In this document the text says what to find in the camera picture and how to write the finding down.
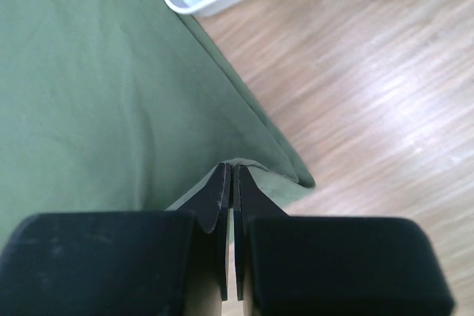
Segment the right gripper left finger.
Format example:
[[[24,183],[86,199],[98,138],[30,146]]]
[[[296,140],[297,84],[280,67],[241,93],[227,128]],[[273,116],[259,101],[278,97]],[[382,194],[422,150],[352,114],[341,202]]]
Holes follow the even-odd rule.
[[[3,315],[220,315],[231,168],[175,210],[44,213],[1,253]]]

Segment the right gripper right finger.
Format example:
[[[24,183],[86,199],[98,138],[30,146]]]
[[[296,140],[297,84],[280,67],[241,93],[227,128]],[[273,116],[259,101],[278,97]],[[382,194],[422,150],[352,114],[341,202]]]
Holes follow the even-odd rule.
[[[286,214],[233,171],[237,297],[246,315],[451,315],[430,239],[393,217]]]

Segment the olive green tank top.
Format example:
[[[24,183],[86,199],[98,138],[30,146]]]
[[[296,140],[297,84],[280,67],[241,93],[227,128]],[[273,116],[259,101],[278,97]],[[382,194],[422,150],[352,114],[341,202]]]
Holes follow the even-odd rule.
[[[40,212],[164,210],[222,163],[286,205],[308,168],[164,0],[1,0],[1,240]]]

